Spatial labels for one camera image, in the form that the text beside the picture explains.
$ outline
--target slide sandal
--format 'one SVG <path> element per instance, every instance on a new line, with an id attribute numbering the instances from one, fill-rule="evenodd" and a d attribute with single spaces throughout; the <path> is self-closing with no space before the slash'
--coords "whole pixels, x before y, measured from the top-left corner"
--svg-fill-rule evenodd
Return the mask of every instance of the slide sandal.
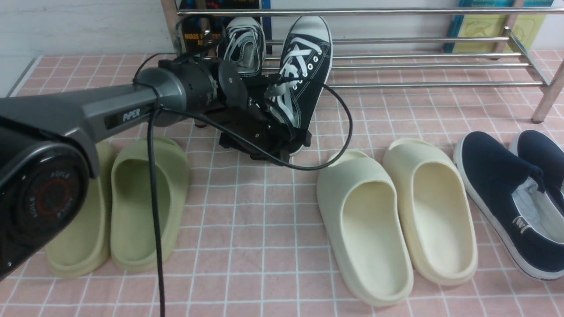
<path id="1" fill-rule="evenodd" d="M 413 269 L 395 188 L 382 166 L 363 152 L 348 150 L 320 171 L 317 197 L 351 292 L 374 306 L 405 300 L 413 288 Z"/>
<path id="2" fill-rule="evenodd" d="M 403 233 L 415 269 L 440 285 L 472 278 L 478 251 L 460 174 L 448 156 L 417 139 L 400 139 L 384 155 L 398 191 Z"/>
<path id="3" fill-rule="evenodd" d="M 158 216 L 162 259 L 173 252 L 190 180 L 186 153 L 174 141 L 155 137 Z M 116 266 L 146 271 L 157 266 L 147 139 L 124 148 L 112 169 L 110 246 Z"/>
<path id="4" fill-rule="evenodd" d="M 96 150 L 100 175 L 90 180 L 86 200 L 73 221 L 45 246 L 49 269 L 60 278 L 88 274 L 109 257 L 110 174 L 116 151 L 107 142 L 98 143 Z"/>

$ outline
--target metal rod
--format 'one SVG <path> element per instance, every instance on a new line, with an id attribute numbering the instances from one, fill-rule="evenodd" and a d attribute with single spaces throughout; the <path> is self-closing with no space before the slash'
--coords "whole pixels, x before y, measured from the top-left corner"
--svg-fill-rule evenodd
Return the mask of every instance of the metal rod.
<path id="1" fill-rule="evenodd" d="M 556 71 L 553 81 L 543 89 L 543 98 L 540 100 L 531 118 L 534 123 L 544 121 L 552 105 L 554 105 L 556 98 L 558 98 L 558 95 L 562 91 L 562 88 L 564 88 L 564 61 Z"/>
<path id="2" fill-rule="evenodd" d="M 507 36 L 498 37 L 398 37 L 398 38 L 345 38 L 334 39 L 333 44 L 352 45 L 352 44 L 397 44 L 397 43 L 475 43 L 475 42 L 499 42 L 508 41 Z M 284 40 L 268 40 L 267 45 L 282 45 Z"/>
<path id="3" fill-rule="evenodd" d="M 341 16 L 341 15 L 466 15 L 466 14 L 564 14 L 564 8 L 551 7 L 460 7 L 460 8 L 357 8 L 357 9 L 248 9 L 248 10 L 178 10 L 180 16 Z"/>
<path id="4" fill-rule="evenodd" d="M 525 3 L 525 0 L 515 0 L 513 1 L 513 7 L 514 8 L 522 8 L 523 4 Z M 517 21 L 517 18 L 519 17 L 518 14 L 510 14 L 505 18 L 505 27 L 509 28 L 509 29 L 513 29 L 513 27 L 515 26 L 515 22 Z M 501 30 L 501 36 L 506 36 L 507 34 L 505 33 L 505 29 Z M 496 43 L 495 47 L 493 48 L 493 51 L 496 53 L 501 53 L 505 50 L 505 42 L 498 42 Z"/>
<path id="5" fill-rule="evenodd" d="M 438 87 L 541 87 L 544 83 L 540 81 L 525 82 L 402 82 L 402 83 L 352 83 L 347 85 L 329 85 L 335 89 L 361 89 L 361 88 L 438 88 Z"/>
<path id="6" fill-rule="evenodd" d="M 506 69 L 529 67 L 529 63 L 489 63 L 489 64 L 371 64 L 371 65 L 346 65 L 333 66 L 332 71 L 401 71 L 408 69 L 452 69 L 452 68 L 473 68 L 473 69 Z M 278 71 L 277 67 L 263 67 L 264 71 Z"/>
<path id="7" fill-rule="evenodd" d="M 508 45 L 513 51 L 521 52 L 522 56 L 519 57 L 519 61 L 522 63 L 529 63 L 531 66 L 526 68 L 527 73 L 531 76 L 533 80 L 536 81 L 543 81 L 545 85 L 550 84 L 550 79 L 546 77 L 544 72 L 540 69 L 540 67 L 536 64 L 534 59 L 529 55 L 527 49 L 523 46 L 523 44 L 519 41 L 519 39 L 515 36 L 513 31 L 509 27 L 504 28 L 504 32 L 509 35 L 509 42 Z"/>
<path id="8" fill-rule="evenodd" d="M 415 58 L 518 58 L 523 56 L 519 52 L 511 53 L 407 53 L 407 54 L 357 54 L 335 55 L 333 60 L 362 60 L 362 59 L 415 59 Z M 267 56 L 266 60 L 280 60 L 280 56 Z"/>

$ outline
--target shoe insole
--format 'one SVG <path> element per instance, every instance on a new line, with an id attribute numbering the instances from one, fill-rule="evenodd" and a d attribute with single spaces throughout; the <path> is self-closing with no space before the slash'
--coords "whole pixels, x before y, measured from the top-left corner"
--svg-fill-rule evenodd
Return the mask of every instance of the shoe insole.
<path id="1" fill-rule="evenodd" d="M 161 234 L 166 226 L 170 207 L 170 190 L 162 171 L 156 167 L 158 219 Z M 141 160 L 122 162 L 114 174 L 115 191 L 112 248 L 122 260 L 139 261 L 155 252 L 155 230 L 151 203 L 149 163 Z"/>
<path id="2" fill-rule="evenodd" d="M 420 166 L 413 178 L 414 218 L 423 251 L 437 272 L 456 274 L 470 265 L 472 224 L 456 174 L 440 163 Z"/>
<path id="3" fill-rule="evenodd" d="M 86 200 L 72 223 L 47 246 L 50 258 L 62 266 L 72 266 L 88 259 L 98 243 L 101 205 L 100 180 L 90 181 Z"/>
<path id="4" fill-rule="evenodd" d="M 360 282 L 377 297 L 401 292 L 408 280 L 393 197 L 388 184 L 371 182 L 355 188 L 343 207 L 347 255 Z"/>

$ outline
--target black canvas sneaker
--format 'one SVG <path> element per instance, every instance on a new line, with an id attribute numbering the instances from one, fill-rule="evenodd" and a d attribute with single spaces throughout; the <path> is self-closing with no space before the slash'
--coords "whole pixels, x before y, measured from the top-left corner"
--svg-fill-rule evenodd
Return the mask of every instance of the black canvas sneaker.
<path id="1" fill-rule="evenodd" d="M 564 152 L 560 147 L 541 132 L 525 130 L 515 136 L 509 150 L 543 170 L 547 193 L 564 214 Z"/>
<path id="2" fill-rule="evenodd" d="M 226 36 L 217 56 L 235 63 L 241 78 L 261 75 L 266 40 L 259 22 L 252 17 L 236 17 L 227 25 Z"/>
<path id="3" fill-rule="evenodd" d="M 564 217 L 545 190 L 543 171 L 484 132 L 464 136 L 453 161 L 516 268 L 539 280 L 564 276 Z"/>
<path id="4" fill-rule="evenodd" d="M 327 22 L 319 16 L 300 17 L 290 28 L 280 57 L 280 75 L 296 78 L 284 94 L 273 100 L 296 128 L 307 130 L 323 88 L 310 78 L 326 83 L 333 62 L 333 41 Z M 303 147 L 289 149 L 295 155 Z"/>

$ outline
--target book cover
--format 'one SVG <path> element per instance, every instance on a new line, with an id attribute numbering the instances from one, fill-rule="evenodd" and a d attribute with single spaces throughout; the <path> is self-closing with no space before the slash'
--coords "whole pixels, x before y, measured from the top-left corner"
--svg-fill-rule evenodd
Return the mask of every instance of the book cover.
<path id="1" fill-rule="evenodd" d="M 553 0 L 526 0 L 525 7 L 550 7 Z M 511 7 L 513 0 L 459 0 L 460 7 Z M 455 16 L 448 37 L 496 37 L 501 34 L 506 15 Z M 526 48 L 535 40 L 545 15 L 519 15 L 513 33 Z M 446 43 L 445 52 L 491 52 L 495 43 Z"/>

